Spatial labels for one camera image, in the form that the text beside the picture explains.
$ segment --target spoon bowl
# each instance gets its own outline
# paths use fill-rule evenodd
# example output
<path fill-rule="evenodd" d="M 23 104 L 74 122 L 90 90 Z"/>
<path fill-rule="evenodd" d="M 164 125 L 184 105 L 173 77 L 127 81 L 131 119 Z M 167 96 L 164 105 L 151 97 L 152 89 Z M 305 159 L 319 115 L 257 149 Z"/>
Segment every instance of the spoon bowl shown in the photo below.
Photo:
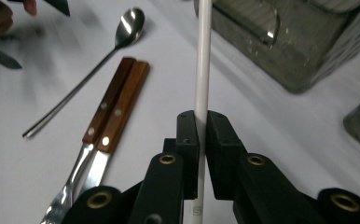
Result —
<path fill-rule="evenodd" d="M 22 137 L 29 138 L 40 131 L 66 104 L 73 96 L 96 74 L 96 72 L 116 53 L 119 49 L 128 47 L 136 42 L 143 31 L 145 24 L 145 13 L 138 7 L 128 9 L 121 16 L 119 22 L 115 47 L 90 71 L 90 73 L 78 83 L 55 107 L 53 107 L 42 119 L 36 122 L 31 128 L 22 134 Z"/>

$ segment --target utensil handle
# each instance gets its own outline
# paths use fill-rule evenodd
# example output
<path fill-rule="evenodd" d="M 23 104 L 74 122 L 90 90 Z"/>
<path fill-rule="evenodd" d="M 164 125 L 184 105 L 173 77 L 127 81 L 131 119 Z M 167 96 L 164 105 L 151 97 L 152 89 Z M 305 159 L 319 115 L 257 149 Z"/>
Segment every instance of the utensil handle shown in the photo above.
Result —
<path fill-rule="evenodd" d="M 133 65 L 101 135 L 97 146 L 98 150 L 106 153 L 112 153 L 115 150 L 148 71 L 148 63 L 137 62 Z"/>
<path fill-rule="evenodd" d="M 82 141 L 84 143 L 94 144 L 102 130 L 104 129 L 104 122 L 107 121 L 110 116 L 116 101 L 118 100 L 119 94 L 121 93 L 122 87 L 135 64 L 136 60 L 133 58 L 123 58 L 118 66 L 117 72 L 114 74 L 111 80 L 104 98 L 99 104 L 98 109 L 93 116 L 90 126 L 85 132 Z"/>
<path fill-rule="evenodd" d="M 114 48 L 111 50 L 93 69 L 90 73 L 78 83 L 55 107 L 53 107 L 42 119 L 36 122 L 31 128 L 22 134 L 22 137 L 29 138 L 32 137 L 35 133 L 40 131 L 46 124 L 69 102 L 73 96 L 78 93 L 79 90 L 96 74 L 96 72 L 113 56 L 113 54 L 118 50 Z"/>

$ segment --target metal ring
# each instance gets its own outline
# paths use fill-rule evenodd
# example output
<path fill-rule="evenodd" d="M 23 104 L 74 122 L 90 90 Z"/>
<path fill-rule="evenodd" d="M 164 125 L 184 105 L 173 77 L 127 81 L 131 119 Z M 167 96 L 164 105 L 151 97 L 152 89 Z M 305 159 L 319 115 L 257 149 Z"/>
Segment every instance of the metal ring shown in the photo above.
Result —
<path fill-rule="evenodd" d="M 96 199 L 98 197 L 104 197 L 104 199 L 97 201 Z M 112 195 L 111 195 L 110 191 L 102 190 L 100 192 L 93 194 L 92 196 L 90 196 L 88 198 L 87 206 L 92 209 L 102 208 L 102 207 L 105 207 L 106 205 L 108 205 L 111 202 L 111 199 L 112 199 Z"/>
<path fill-rule="evenodd" d="M 176 157 L 173 155 L 163 155 L 159 157 L 159 162 L 165 165 L 172 164 L 176 161 Z"/>
<path fill-rule="evenodd" d="M 329 199 L 334 205 L 348 212 L 360 211 L 360 204 L 355 199 L 345 194 L 336 193 L 331 195 Z"/>
<path fill-rule="evenodd" d="M 253 165 L 264 165 L 265 161 L 259 156 L 249 156 L 247 157 L 247 161 L 249 161 Z"/>

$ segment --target white tube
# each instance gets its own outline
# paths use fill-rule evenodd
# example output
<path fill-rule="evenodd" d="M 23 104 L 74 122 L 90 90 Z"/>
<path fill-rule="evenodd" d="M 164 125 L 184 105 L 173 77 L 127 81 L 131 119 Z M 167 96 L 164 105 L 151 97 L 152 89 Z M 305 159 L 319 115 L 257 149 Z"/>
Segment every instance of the white tube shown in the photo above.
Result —
<path fill-rule="evenodd" d="M 200 0 L 199 42 L 197 78 L 195 86 L 195 120 L 200 139 L 200 164 L 198 171 L 198 198 L 191 201 L 190 224 L 203 222 L 203 196 L 205 176 L 205 135 L 209 96 L 210 34 L 212 23 L 212 1 Z"/>

